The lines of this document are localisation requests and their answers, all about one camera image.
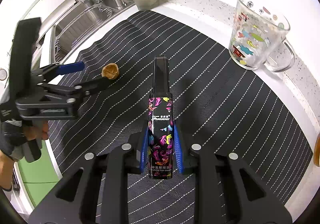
green surface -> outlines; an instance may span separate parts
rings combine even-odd
[[[28,163],[24,158],[18,162],[24,183],[52,183],[59,181],[44,141],[42,141],[41,153],[41,158],[35,162]]]
[[[56,182],[50,183],[25,183],[27,193],[33,204],[37,206],[40,201],[48,194],[48,192],[56,185]]]

wire dish rack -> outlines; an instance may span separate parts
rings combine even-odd
[[[99,27],[111,17],[112,13],[112,9],[95,4],[75,17],[56,37],[55,63],[60,63],[94,28]]]

human hand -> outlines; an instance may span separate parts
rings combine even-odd
[[[1,123],[0,150],[14,161],[23,158],[22,145],[27,141],[41,137],[48,139],[48,123],[44,122],[42,128],[28,126],[26,121],[7,121]]]

brown round object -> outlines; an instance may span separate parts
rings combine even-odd
[[[107,77],[109,80],[115,80],[119,76],[119,68],[115,63],[109,63],[102,69],[102,77]]]

mug handle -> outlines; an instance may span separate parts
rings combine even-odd
[[[294,52],[293,52],[292,45],[289,43],[289,41],[287,39],[284,39],[284,41],[282,43],[290,51],[291,59],[289,61],[289,64],[287,64],[285,66],[274,67],[273,65],[270,64],[270,62],[268,62],[268,60],[266,60],[264,65],[267,67],[267,69],[269,71],[272,71],[272,72],[283,72],[283,71],[286,71],[286,70],[290,69],[294,65],[295,57],[294,57]]]

